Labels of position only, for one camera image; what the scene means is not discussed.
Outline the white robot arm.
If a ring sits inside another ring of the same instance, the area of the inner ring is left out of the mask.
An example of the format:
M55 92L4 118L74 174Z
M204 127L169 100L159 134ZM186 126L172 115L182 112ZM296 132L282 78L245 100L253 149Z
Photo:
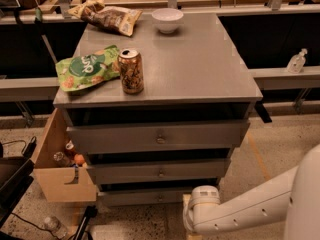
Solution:
M320 145L298 166L227 202L217 188L198 186L183 209L187 232L204 236L279 221L284 240L320 240Z

